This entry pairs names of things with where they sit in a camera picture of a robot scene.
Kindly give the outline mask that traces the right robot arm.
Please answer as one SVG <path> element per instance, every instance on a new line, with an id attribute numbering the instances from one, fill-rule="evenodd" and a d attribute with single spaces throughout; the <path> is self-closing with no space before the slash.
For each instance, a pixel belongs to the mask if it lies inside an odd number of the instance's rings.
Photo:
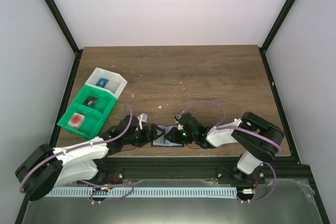
<path id="1" fill-rule="evenodd" d="M 174 144 L 195 143 L 203 149 L 217 148 L 227 144 L 238 143 L 244 149 L 232 174 L 238 183 L 244 184 L 251 179 L 254 170 L 263 163 L 274 160 L 281 152 L 284 131 L 263 118 L 246 112 L 234 122 L 205 127 L 191 114 L 175 118 L 177 127 L 172 127 L 164 139 Z"/>

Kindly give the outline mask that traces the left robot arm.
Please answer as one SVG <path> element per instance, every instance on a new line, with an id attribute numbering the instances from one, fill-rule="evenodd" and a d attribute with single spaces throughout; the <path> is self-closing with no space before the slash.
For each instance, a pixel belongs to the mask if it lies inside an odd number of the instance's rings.
<path id="1" fill-rule="evenodd" d="M 127 115 L 117 126 L 98 136 L 71 146 L 52 148 L 38 146 L 15 171 L 19 191 L 30 201 L 46 196 L 53 188 L 78 180 L 102 184 L 107 170 L 98 166 L 100 160 L 120 152 L 125 145 L 141 148 L 165 134 L 165 127 Z"/>

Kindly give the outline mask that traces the black leather card holder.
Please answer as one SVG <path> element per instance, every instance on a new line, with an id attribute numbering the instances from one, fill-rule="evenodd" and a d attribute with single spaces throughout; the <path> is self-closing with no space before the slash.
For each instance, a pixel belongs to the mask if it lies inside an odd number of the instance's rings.
<path id="1" fill-rule="evenodd" d="M 177 127 L 177 126 L 166 126 L 165 133 L 167 133 L 173 127 Z M 162 136 L 161 138 L 159 138 L 155 141 L 152 141 L 151 146 L 152 147 L 184 147 L 185 145 L 184 144 L 178 144 L 178 143 L 171 143 L 169 141 L 166 141 L 164 139 L 164 136 Z"/>

